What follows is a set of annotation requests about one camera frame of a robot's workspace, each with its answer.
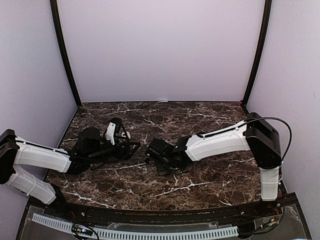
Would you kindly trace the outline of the white charging case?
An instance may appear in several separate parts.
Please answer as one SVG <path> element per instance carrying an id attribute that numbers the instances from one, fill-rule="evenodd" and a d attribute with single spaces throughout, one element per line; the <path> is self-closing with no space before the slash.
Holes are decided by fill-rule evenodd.
<path id="1" fill-rule="evenodd" d="M 124 137 L 124 138 L 128 138 L 129 140 L 131 139 L 131 134 L 130 134 L 130 132 L 123 132 L 123 133 L 121 134 L 121 136 Z"/>

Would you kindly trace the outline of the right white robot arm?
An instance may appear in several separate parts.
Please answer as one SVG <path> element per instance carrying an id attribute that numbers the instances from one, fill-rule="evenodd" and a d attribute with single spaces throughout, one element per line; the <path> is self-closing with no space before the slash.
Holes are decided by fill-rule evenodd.
<path id="1" fill-rule="evenodd" d="M 275 208 L 286 152 L 281 152 L 280 134 L 268 122 L 287 122 L 278 117 L 262 117 L 251 112 L 245 120 L 212 132 L 179 138 L 175 144 L 154 138 L 145 154 L 166 172 L 184 170 L 190 163 L 232 152 L 250 151 L 260 171 L 261 200 L 255 213 L 266 217 Z"/>

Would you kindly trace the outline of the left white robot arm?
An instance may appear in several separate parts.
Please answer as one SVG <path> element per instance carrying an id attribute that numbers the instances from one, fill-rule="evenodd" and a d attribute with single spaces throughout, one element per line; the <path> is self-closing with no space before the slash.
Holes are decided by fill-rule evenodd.
<path id="1" fill-rule="evenodd" d="M 104 135 L 99 129 L 88 127 L 78 134 L 72 149 L 51 148 L 26 141 L 12 129 L 0 136 L 0 183 L 11 186 L 38 199 L 60 218 L 71 213 L 60 188 L 44 182 L 23 169 L 23 165 L 55 170 L 67 175 L 79 175 L 94 164 L 103 166 L 128 160 L 141 144 L 131 141 L 128 132 L 110 125 Z"/>

